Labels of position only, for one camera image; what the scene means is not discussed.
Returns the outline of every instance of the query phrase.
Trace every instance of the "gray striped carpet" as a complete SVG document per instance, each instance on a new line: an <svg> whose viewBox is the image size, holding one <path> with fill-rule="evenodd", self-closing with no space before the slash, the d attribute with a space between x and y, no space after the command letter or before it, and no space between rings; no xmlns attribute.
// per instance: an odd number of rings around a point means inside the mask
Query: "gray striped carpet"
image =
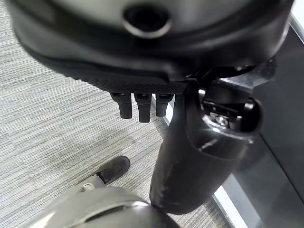
<svg viewBox="0 0 304 228"><path fill-rule="evenodd" d="M114 183L148 199L165 126L119 118L108 93L33 60L14 38L0 1L0 227L19 227L102 162L123 154L129 172ZM227 227L213 202L173 216L185 228Z"/></svg>

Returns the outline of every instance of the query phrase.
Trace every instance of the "black plastic housing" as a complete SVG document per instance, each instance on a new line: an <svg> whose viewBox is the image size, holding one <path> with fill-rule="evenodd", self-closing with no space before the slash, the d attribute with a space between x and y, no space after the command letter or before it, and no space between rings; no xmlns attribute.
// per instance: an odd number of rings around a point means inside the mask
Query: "black plastic housing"
<svg viewBox="0 0 304 228"><path fill-rule="evenodd" d="M243 136L219 133L202 120L197 95L176 96L152 176L151 203L172 214L186 214L203 204L244 157L260 129L261 107L256 114L258 122Z"/></svg>

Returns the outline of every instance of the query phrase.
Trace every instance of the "black shoe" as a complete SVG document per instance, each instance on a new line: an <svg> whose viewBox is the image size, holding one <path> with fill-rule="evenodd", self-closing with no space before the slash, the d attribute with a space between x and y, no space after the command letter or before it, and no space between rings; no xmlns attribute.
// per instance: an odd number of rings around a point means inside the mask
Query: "black shoe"
<svg viewBox="0 0 304 228"><path fill-rule="evenodd" d="M105 185L107 185L123 176L128 171L129 167L130 160L126 156L118 156L106 162L105 164L102 164L90 176L99 176Z"/></svg>

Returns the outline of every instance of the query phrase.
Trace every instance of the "screw hole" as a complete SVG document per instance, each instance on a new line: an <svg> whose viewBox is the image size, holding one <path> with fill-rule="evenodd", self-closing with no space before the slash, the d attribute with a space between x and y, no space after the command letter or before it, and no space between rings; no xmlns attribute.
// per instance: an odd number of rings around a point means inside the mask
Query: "screw hole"
<svg viewBox="0 0 304 228"><path fill-rule="evenodd" d="M133 35L142 38L157 38L170 28L169 14L153 5L133 6L124 11L124 27Z"/></svg>

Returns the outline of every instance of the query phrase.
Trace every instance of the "screw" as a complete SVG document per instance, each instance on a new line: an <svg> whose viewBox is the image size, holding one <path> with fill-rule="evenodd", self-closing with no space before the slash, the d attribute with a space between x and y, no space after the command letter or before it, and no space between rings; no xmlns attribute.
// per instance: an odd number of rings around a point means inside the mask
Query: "screw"
<svg viewBox="0 0 304 228"><path fill-rule="evenodd" d="M228 125L228 120L226 120L224 117L218 116L215 120L223 127L227 127Z"/></svg>

